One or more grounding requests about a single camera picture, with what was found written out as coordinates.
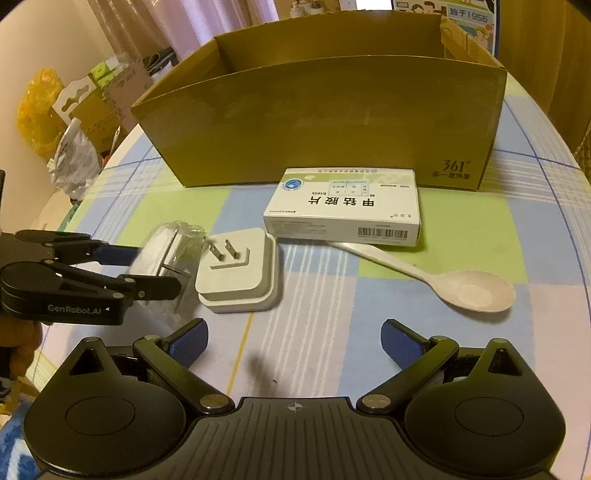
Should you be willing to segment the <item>person's left hand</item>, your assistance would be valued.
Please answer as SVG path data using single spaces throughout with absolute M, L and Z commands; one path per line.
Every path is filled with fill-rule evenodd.
M 11 377 L 25 375 L 41 343 L 42 326 L 39 322 L 1 315 L 1 347 L 10 350 Z

